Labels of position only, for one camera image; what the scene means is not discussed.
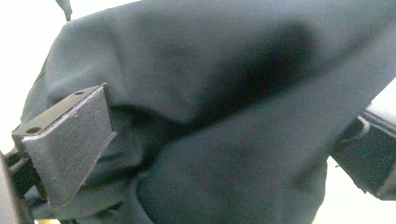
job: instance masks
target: white background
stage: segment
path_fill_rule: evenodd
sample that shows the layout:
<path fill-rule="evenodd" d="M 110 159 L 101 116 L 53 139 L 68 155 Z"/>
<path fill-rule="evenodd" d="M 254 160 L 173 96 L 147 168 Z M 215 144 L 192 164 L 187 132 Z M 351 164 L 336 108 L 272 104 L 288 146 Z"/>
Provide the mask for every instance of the white background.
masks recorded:
<path fill-rule="evenodd" d="M 71 1 L 72 19 L 105 8 L 133 2 L 127 0 Z M 0 3 L 2 82 L 0 87 L 0 149 L 13 148 L 10 133 L 19 124 L 23 102 L 38 75 L 53 39 L 64 25 L 64 14 L 55 0 L 2 1 Z M 396 111 L 396 82 L 375 104 Z M 357 189 L 341 168 L 329 160 L 325 203 L 315 224 L 394 224 L 396 203 L 380 202 Z"/>

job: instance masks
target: dark green fabric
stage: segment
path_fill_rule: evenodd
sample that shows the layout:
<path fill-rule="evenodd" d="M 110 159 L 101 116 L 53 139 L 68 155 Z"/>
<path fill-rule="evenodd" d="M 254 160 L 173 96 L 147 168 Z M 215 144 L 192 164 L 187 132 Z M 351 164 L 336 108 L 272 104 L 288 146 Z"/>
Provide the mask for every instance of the dark green fabric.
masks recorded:
<path fill-rule="evenodd" d="M 393 0 L 165 0 L 67 23 L 22 122 L 106 82 L 119 136 L 74 202 L 38 204 L 36 216 L 312 222 L 333 142 L 395 77 L 395 9 Z M 116 181 L 129 188 L 101 195 Z"/>

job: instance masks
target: textured plastic surface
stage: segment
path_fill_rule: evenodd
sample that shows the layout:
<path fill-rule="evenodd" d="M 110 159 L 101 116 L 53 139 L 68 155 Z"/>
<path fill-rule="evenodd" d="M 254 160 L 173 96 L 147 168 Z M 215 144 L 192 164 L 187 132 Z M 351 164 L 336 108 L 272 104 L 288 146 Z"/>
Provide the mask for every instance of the textured plastic surface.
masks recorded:
<path fill-rule="evenodd" d="M 32 158 L 50 206 L 67 204 L 116 135 L 104 86 L 69 95 L 12 135 Z"/>

